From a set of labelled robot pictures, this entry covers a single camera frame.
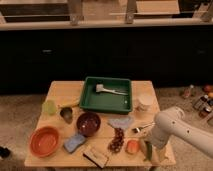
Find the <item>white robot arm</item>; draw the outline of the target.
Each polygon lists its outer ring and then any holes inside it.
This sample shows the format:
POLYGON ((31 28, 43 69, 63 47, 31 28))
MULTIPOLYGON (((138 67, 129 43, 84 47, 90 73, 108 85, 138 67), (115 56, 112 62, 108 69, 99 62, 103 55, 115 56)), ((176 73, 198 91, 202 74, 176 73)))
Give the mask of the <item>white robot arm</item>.
POLYGON ((213 134, 186 123, 184 111, 173 106, 154 116, 154 126, 148 140, 157 149, 163 149, 171 136, 176 136, 213 159, 213 134))

